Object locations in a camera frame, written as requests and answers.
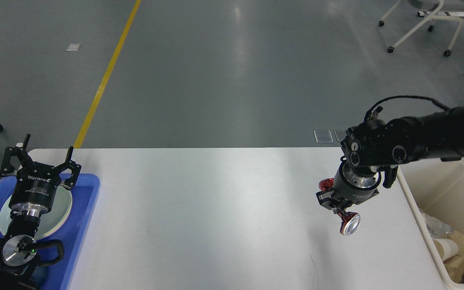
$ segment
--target white table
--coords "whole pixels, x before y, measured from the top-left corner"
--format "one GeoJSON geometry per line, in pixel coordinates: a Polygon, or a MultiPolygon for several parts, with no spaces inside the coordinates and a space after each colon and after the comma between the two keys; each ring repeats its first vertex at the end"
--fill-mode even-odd
{"type": "MultiPolygon", "coordinates": [[[[36,149],[59,164],[65,149],[36,149]]],[[[322,208],[334,147],[77,149],[101,180],[70,289],[444,289],[395,182],[352,208],[354,235],[322,208]]]]}

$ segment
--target cable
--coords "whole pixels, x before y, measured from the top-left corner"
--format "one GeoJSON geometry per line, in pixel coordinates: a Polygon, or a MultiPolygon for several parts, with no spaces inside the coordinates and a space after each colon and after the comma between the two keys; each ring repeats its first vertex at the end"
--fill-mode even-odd
{"type": "Polygon", "coordinates": [[[368,111],[366,111],[364,122],[368,121],[368,118],[370,117],[370,114],[372,114],[372,111],[375,107],[377,107],[379,104],[384,103],[385,101],[389,101],[390,99],[424,99],[426,101],[431,101],[435,106],[441,108],[444,111],[450,110],[449,107],[443,105],[442,103],[440,103],[440,101],[438,101],[437,99],[433,99],[432,97],[421,97],[419,95],[394,95],[392,97],[381,99],[381,101],[378,101],[368,111]]]}

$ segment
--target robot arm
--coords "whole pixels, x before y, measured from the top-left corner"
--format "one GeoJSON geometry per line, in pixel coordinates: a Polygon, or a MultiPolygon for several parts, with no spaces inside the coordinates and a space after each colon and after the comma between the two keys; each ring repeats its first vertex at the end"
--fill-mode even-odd
{"type": "Polygon", "coordinates": [[[442,161],[464,157],[464,106],[444,108],[425,117],[402,117],[388,123],[377,119],[381,107],[365,117],[359,126],[346,131],[341,141],[344,156],[336,176],[320,182],[318,201],[342,218],[341,233],[352,234],[359,224],[357,213],[347,207],[360,204],[390,188],[398,165],[426,158],[442,161]]]}

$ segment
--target white dish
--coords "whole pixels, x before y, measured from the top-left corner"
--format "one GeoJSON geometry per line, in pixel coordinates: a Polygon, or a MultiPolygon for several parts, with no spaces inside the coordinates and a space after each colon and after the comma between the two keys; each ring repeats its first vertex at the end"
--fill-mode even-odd
{"type": "MultiPolygon", "coordinates": [[[[0,231],[6,235],[8,225],[12,221],[10,218],[10,196],[0,211],[0,231]]],[[[40,224],[37,233],[35,233],[35,240],[43,239],[56,232],[69,217],[71,207],[73,205],[73,195],[70,191],[63,187],[57,188],[55,200],[53,201],[53,208],[49,213],[45,213],[40,217],[40,224]]]]}

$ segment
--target storage box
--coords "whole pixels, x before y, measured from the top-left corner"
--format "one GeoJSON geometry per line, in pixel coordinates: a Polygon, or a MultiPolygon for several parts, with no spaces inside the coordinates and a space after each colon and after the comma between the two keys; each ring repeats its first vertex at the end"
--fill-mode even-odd
{"type": "Polygon", "coordinates": [[[439,159],[421,160],[400,166],[400,169],[399,182],[407,195],[409,205],[442,279],[448,288],[464,289],[464,284],[453,283],[448,278],[416,208],[416,206],[420,207],[464,235],[464,158],[455,162],[442,162],[439,159]]]}

